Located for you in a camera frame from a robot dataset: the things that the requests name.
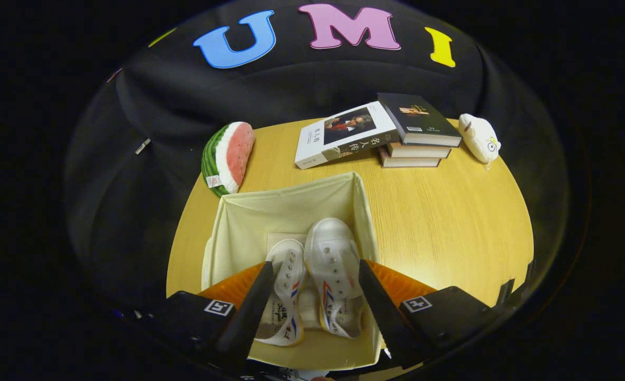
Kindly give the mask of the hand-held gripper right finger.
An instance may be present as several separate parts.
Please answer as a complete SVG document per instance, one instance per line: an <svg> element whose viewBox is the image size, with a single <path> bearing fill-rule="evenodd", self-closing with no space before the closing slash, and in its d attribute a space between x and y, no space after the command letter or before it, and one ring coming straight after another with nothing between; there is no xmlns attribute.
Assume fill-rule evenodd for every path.
<svg viewBox="0 0 625 381"><path fill-rule="evenodd" d="M359 283L391 353L403 368L441 358L496 319L496 309L456 286L434 289L361 260Z"/></svg>

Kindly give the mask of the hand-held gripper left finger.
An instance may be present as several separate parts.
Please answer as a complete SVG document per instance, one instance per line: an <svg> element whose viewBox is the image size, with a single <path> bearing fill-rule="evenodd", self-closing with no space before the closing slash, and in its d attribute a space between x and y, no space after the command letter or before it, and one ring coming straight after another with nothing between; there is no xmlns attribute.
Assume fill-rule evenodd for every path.
<svg viewBox="0 0 625 381"><path fill-rule="evenodd" d="M266 261L199 294L176 292L157 306L157 335L194 360L242 371L274 278Z"/></svg>

